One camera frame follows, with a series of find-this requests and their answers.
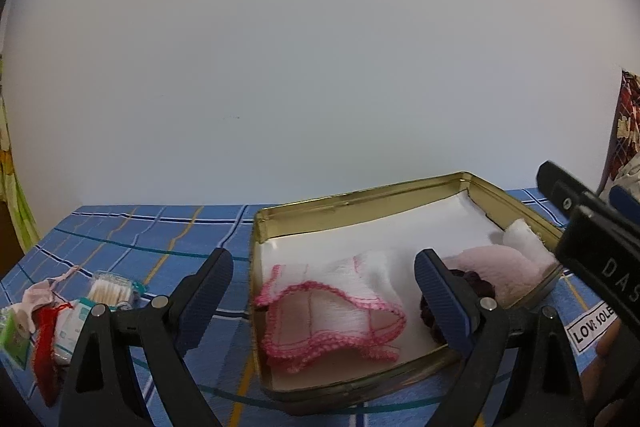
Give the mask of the pink cloth pouch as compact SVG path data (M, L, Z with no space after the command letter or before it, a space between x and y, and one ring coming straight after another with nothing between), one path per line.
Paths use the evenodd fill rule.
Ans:
M72 265L70 269L62 275L58 277L47 277L24 291L22 300L11 306L17 319L18 327L22 331L29 334L33 334L36 331L35 312L40 308L52 305L52 303L55 302L55 289L78 270L78 265Z

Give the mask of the red gold drawstring pouch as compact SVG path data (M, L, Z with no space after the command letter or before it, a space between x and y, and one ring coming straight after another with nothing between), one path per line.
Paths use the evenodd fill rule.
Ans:
M53 407L60 394L58 365L54 359L55 326L63 310L72 309L70 303L44 306L35 311L36 347L32 359L35 382L43 402Z

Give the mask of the cotton swab packet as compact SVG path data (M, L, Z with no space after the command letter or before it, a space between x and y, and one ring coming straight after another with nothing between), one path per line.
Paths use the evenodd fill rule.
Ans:
M128 277L112 272L96 272L93 274L87 299L93 303L102 303L115 310L131 310L142 295L145 286Z

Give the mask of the beige plaid hanging cloth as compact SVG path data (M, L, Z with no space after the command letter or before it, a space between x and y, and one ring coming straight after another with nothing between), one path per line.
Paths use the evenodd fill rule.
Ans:
M613 185L623 188L635 199L640 199L640 153L634 155L623 168L620 168Z

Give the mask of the red floral hanging cloth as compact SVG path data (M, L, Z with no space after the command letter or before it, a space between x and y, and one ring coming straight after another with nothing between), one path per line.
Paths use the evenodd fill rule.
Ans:
M605 181L614 181L639 153L639 102L639 76L623 69L604 167Z

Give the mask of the gold metal tin box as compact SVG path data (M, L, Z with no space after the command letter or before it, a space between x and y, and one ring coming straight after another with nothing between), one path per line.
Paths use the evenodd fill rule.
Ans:
M436 178L369 188L306 202L291 202L259 210L254 218L250 240L250 295L255 297L256 294L256 247L268 239L359 225L438 202L459 193L468 195L502 233L513 221L524 219L548 249L554 249L559 242L561 231L557 225L501 188L472 173L451 173ZM256 307L254 303L250 304L253 357L260 387L281 410L291 415L336 411L341 407L350 407L359 402L388 395L423 381L457 362L459 358L454 350L437 345L436 351L421 360L409 363L406 369L392 369L382 375L367 377L363 381L334 384L326 389L307 389L285 395L268 389L262 375L265 359L260 352L258 329L265 324L263 313L264 309Z

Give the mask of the white gauze roll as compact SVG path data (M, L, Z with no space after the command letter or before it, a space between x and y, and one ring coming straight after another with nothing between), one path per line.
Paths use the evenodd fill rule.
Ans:
M539 268L548 267L554 261L553 255L524 219L513 221L504 230L502 243L504 246L514 248Z

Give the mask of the dark maroon scrunchie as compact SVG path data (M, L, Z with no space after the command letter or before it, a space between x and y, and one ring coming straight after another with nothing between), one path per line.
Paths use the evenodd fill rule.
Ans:
M431 329L438 343L457 351L469 352L473 345L475 329L480 325L480 314L471 312L471 305L483 298L496 298L496 288L482 279L475 271L449 269L453 279L460 281L457 287L469 287L473 299L460 299L452 286L438 274L421 274L416 277L422 297L421 320Z

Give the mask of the pink fluffy pad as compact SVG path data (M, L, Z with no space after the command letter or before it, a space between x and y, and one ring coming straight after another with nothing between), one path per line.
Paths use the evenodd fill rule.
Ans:
M447 269L468 283L478 297L494 298L509 308L542 280L534 262L509 246L490 245L465 249L444 259Z

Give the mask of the green plastic packet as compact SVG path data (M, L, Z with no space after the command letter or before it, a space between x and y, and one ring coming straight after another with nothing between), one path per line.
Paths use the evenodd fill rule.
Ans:
M26 313L16 306L1 310L1 350L19 369L27 365L30 335Z

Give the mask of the blue plaid tablecloth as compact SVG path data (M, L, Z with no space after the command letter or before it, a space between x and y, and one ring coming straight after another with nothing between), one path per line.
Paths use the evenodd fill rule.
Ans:
M1 308L17 303L24 290L71 265L82 268L58 286L61 299L88 293L96 272L114 272L141 282L149 298L168 295L195 272L215 247L233 256L233 279L198 349L188 352L198 389L224 426L424 426L454 376L449 366L422 383L336 414L290 416L260 390L250 356L248 256L254 214L266 205L84 206L29 251L1 280ZM561 314L578 369L596 355L605 327L614 323L611 307L574 274L565 271L544 300ZM1 351L1 362L26 405L43 426L58 425L58 407L47 407L27 364L19 369Z

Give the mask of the white pink-edged handkerchief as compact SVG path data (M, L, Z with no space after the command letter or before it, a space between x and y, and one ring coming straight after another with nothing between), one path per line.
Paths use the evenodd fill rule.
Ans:
M383 251L273 265L254 305L266 311L260 347L268 364L290 374L336 351L396 362L394 341L408 323Z

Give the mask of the green yellow curtain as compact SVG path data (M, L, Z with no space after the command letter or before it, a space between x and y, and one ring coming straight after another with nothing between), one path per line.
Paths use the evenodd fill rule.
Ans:
M40 239L36 220L15 172L6 103L0 96L1 200L8 207L11 222L22 251L27 253Z

